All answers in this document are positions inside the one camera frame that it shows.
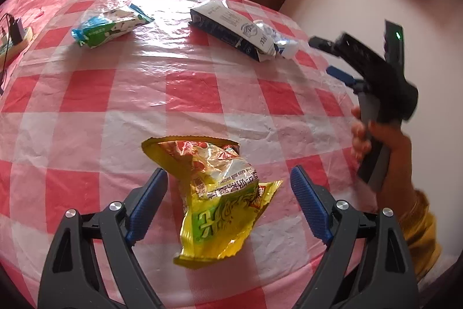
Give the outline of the yellow sleeve forearm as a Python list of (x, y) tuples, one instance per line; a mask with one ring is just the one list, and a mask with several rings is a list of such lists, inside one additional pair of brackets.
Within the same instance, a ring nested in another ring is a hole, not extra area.
[(412, 185), (387, 187), (385, 184), (376, 197), (378, 208), (390, 208), (394, 212), (420, 281), (436, 264), (442, 251), (436, 236), (436, 218), (430, 211), (427, 196)]

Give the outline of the person's right hand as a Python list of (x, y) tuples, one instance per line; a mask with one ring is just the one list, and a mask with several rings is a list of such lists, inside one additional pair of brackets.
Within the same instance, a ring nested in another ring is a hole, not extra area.
[(415, 203), (415, 190), (412, 184), (412, 146), (409, 136), (398, 125), (370, 122), (365, 126), (360, 122), (360, 108), (353, 107), (352, 115), (356, 118), (352, 125), (352, 153), (357, 162), (361, 162), (371, 150), (371, 142), (366, 139), (366, 132), (389, 148), (388, 172), (382, 189), (376, 194), (380, 207), (409, 207)]

